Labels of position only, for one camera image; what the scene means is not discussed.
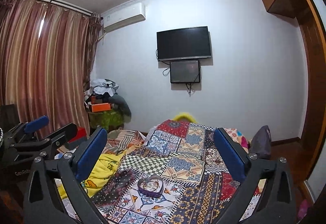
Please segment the dark grey bag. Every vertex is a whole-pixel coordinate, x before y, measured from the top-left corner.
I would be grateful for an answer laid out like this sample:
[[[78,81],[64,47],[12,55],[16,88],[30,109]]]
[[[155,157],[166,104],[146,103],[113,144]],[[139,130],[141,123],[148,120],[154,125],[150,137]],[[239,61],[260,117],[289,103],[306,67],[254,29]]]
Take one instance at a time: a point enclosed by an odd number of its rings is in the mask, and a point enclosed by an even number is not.
[[[259,159],[271,158],[271,133],[267,125],[262,126],[251,140],[250,153],[255,153]]]

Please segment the green patterned covered table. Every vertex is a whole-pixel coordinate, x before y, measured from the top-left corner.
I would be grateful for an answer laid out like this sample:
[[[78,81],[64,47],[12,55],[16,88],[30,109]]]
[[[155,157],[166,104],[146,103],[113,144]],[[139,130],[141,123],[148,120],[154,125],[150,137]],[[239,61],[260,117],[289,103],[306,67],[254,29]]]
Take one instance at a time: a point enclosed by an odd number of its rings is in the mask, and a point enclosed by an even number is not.
[[[109,110],[102,112],[88,112],[89,125],[96,129],[98,126],[108,132],[124,127],[124,117],[119,110]]]

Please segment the orange shoe box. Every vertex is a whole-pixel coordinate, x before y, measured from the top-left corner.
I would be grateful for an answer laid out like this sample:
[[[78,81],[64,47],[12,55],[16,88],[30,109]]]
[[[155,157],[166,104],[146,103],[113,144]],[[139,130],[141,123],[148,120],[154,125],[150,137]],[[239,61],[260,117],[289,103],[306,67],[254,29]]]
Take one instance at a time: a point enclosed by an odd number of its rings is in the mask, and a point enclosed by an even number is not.
[[[111,105],[109,103],[101,103],[101,104],[89,104],[89,110],[91,112],[103,112],[111,110]]]

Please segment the yellow cartoon blanket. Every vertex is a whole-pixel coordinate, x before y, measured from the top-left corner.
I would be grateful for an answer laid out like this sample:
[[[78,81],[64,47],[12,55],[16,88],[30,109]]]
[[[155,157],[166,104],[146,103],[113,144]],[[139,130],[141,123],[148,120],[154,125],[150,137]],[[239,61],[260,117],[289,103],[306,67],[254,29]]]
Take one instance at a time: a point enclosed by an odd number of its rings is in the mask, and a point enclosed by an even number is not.
[[[109,178],[113,176],[117,170],[118,165],[124,155],[140,148],[144,143],[144,135],[139,131],[132,131],[134,134],[131,140],[127,142],[127,146],[123,147],[122,152],[118,155],[104,150],[99,156],[91,174],[86,180],[81,181],[82,188],[89,197],[93,197],[99,192],[108,182]]]

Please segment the pile of clothes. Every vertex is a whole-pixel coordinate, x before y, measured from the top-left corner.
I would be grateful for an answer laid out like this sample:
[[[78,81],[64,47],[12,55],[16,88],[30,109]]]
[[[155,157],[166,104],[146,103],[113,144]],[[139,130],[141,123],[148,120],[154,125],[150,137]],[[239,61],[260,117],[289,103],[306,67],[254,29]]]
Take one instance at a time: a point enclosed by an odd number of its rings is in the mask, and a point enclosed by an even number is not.
[[[109,79],[94,79],[90,82],[90,87],[83,92],[85,103],[91,102],[91,97],[95,100],[102,100],[102,103],[113,104],[122,114],[124,122],[131,121],[131,110],[126,100],[118,94],[119,85]]]

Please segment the striped red brown curtain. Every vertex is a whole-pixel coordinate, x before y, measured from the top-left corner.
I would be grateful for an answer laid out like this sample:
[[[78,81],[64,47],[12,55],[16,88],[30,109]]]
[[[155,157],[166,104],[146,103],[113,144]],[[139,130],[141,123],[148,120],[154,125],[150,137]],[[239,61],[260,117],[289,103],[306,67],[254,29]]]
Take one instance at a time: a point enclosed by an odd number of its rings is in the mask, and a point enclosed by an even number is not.
[[[89,89],[101,17],[37,0],[1,0],[1,105],[21,122],[41,116],[38,136],[74,123],[89,129]]]

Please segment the colourful patchwork bedspread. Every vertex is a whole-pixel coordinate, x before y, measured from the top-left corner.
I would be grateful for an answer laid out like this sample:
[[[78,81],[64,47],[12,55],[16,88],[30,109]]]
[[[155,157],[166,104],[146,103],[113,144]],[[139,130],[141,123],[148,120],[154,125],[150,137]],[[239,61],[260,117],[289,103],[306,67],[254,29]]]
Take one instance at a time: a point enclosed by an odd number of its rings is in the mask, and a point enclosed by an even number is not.
[[[164,121],[144,135],[140,148],[122,157],[91,202],[108,223],[212,222],[240,185],[214,145],[214,131],[197,123]],[[104,150],[118,155],[133,134],[110,134]],[[137,187],[139,179],[152,175],[164,182],[159,198],[145,196]]]

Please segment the purple heart-shaped tin box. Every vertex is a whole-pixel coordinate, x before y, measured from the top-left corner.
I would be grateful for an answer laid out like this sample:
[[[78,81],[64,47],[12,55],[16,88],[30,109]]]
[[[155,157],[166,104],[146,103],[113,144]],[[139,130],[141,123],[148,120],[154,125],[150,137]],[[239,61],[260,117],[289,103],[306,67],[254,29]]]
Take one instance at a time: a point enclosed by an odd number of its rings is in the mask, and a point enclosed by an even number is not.
[[[137,187],[139,193],[148,197],[159,198],[164,189],[164,182],[160,176],[152,175],[150,177],[142,177],[139,179]]]

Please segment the brown wooden wardrobe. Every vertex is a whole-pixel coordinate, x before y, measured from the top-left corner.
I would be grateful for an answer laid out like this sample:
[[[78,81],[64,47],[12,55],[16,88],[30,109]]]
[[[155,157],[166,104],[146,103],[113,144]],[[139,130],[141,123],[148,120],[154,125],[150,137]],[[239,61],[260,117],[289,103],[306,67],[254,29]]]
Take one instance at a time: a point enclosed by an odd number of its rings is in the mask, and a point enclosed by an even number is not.
[[[295,185],[309,178],[325,140],[325,30],[313,0],[261,0],[273,21],[264,42],[276,67],[269,118],[272,156],[287,158]]]

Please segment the white wall air conditioner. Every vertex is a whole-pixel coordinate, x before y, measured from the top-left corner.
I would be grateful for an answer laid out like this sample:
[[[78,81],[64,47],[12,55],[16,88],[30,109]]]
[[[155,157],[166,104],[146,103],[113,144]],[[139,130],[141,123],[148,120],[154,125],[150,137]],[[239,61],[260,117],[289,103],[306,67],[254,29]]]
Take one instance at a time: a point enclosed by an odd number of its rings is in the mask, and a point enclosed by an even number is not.
[[[146,20],[145,5],[141,2],[103,14],[103,30],[109,33]]]

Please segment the large black wall television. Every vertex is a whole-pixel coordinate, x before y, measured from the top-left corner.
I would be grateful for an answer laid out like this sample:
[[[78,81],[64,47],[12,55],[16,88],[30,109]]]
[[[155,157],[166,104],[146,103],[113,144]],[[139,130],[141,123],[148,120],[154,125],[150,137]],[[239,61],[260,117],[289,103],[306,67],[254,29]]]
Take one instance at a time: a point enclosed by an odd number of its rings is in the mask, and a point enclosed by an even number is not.
[[[207,26],[156,33],[157,60],[207,59],[212,57]]]

